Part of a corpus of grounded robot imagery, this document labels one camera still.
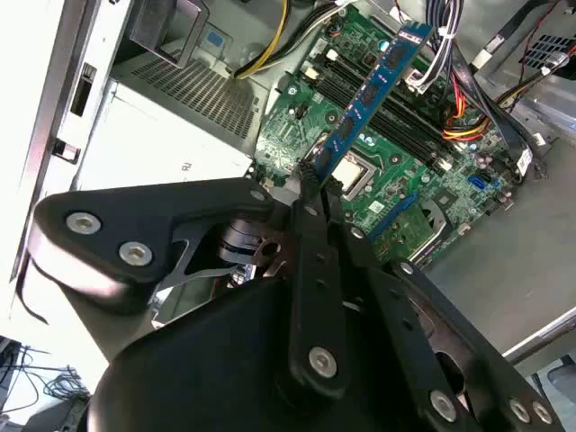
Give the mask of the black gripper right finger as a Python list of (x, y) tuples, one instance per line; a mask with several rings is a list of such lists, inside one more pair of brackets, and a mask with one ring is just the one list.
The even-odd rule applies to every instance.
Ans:
[(381, 264), (344, 217), (342, 185), (322, 187), (344, 297), (357, 301), (355, 348), (390, 431), (561, 431), (547, 402), (413, 264)]

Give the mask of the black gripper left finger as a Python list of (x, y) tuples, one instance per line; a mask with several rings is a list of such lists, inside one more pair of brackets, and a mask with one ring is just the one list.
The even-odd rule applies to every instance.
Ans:
[(263, 268), (247, 285), (292, 293), (287, 368), (301, 387), (337, 399), (347, 387), (344, 315), (329, 217), (342, 184), (301, 162), (296, 189), (248, 178), (54, 194), (35, 208), (28, 250), (51, 280), (113, 313), (145, 310), (154, 294), (210, 272), (227, 246)]

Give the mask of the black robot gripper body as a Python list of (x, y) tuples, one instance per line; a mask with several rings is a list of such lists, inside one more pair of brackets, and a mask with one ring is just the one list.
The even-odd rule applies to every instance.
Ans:
[(351, 382), (340, 400), (288, 371), (292, 291), (266, 278), (124, 348), (91, 399), (91, 431), (388, 431), (400, 424), (392, 351), (369, 311), (346, 310)]

